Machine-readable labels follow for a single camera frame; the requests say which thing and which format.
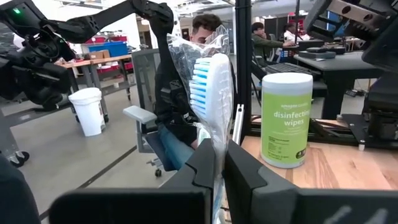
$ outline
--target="plastic bag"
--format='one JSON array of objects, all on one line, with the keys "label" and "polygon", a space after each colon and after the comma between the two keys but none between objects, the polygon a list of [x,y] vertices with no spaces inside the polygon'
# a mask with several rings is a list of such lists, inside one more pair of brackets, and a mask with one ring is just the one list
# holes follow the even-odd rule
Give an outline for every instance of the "plastic bag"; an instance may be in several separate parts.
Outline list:
[{"label": "plastic bag", "polygon": [[[224,180],[221,172],[224,167],[226,150],[228,148],[233,114],[233,74],[231,74],[231,63],[228,59],[228,30],[220,26],[212,35],[207,37],[205,44],[189,42],[172,35],[168,35],[167,40],[175,68],[187,92],[191,109],[199,118],[201,128],[206,129],[210,134],[211,142],[216,152],[216,179],[213,203],[213,223],[216,223],[218,210],[221,207],[221,200],[224,194]],[[211,85],[207,83],[204,85],[207,88],[206,92],[210,91],[213,93],[212,96],[214,96],[210,100],[209,98],[203,100],[205,101],[205,107],[211,108],[210,111],[206,110],[206,114],[199,113],[201,111],[194,104],[195,100],[197,100],[196,96],[198,92],[192,88],[192,86],[201,84],[200,82],[202,82],[198,81],[200,79],[198,78],[198,66],[201,67],[202,65],[207,67],[213,66],[213,68],[217,66],[218,68],[218,72],[212,74],[216,83],[212,83]]]}]

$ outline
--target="concrete floor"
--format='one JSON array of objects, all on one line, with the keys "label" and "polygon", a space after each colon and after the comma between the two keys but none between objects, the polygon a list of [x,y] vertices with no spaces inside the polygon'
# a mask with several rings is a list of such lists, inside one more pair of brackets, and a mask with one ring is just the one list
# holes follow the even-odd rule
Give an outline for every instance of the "concrete floor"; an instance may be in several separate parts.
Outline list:
[{"label": "concrete floor", "polygon": [[[367,86],[367,80],[357,82],[357,87]],[[87,183],[93,176],[127,153],[136,145],[135,122],[122,114],[131,104],[137,105],[136,88],[131,89],[132,102],[125,91],[105,97],[108,106],[109,123],[103,134],[85,138],[80,125],[70,109],[45,116],[12,128],[20,150],[31,157],[20,168],[29,183],[40,213],[44,213],[59,195],[78,188],[88,187],[158,187],[173,175],[164,173],[161,178],[154,175],[155,168],[147,161],[154,154],[140,154],[133,151],[99,179]],[[323,100],[315,100],[312,116],[320,117]],[[5,114],[33,107],[29,102],[3,108]],[[360,113],[363,97],[346,96],[342,113]],[[260,107],[255,98],[252,101],[253,114],[259,114]]]}]

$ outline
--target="disinfecting wipes container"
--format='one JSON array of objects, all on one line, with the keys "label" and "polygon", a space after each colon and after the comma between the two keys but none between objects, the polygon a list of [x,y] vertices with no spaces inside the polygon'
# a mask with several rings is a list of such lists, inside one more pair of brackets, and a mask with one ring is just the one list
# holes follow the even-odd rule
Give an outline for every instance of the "disinfecting wipes container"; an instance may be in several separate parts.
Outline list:
[{"label": "disinfecting wipes container", "polygon": [[272,166],[304,163],[313,80],[302,73],[275,73],[262,79],[261,156]]}]

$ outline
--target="blue bin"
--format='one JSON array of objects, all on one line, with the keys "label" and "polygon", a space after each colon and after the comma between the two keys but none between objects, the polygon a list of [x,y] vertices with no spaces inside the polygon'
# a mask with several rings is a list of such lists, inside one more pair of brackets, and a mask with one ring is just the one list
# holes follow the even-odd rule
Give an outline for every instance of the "blue bin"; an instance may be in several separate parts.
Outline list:
[{"label": "blue bin", "polygon": [[90,52],[108,50],[111,57],[127,55],[127,44],[125,42],[107,42],[101,45],[89,46]]}]

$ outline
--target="disinfecting wipes label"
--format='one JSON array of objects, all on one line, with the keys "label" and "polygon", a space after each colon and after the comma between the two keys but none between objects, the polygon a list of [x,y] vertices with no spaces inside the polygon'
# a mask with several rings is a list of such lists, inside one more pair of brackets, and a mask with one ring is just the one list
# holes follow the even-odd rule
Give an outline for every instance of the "disinfecting wipes label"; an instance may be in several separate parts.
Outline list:
[{"label": "disinfecting wipes label", "polygon": [[263,93],[262,155],[275,165],[303,163],[307,147],[312,94],[298,96]]}]

